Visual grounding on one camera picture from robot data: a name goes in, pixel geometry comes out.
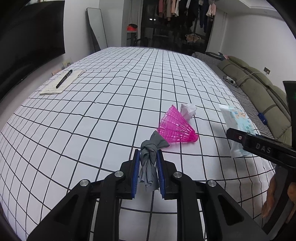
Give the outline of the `right hand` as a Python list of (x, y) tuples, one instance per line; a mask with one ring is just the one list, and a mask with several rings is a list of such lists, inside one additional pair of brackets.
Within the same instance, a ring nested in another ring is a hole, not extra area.
[[(280, 193), (284, 190), (283, 186), (285, 185), (285, 173), (286, 169), (281, 166), (275, 167), (275, 173), (269, 182), (269, 187), (267, 189), (266, 201), (263, 204), (261, 209), (261, 215), (263, 218), (266, 218), (270, 215), (270, 212), (273, 210), (274, 206), (278, 203), (280, 199)], [(293, 208), (290, 211), (286, 223), (289, 223), (295, 213), (295, 182), (291, 182), (287, 188), (287, 195), (291, 202), (293, 202)]]

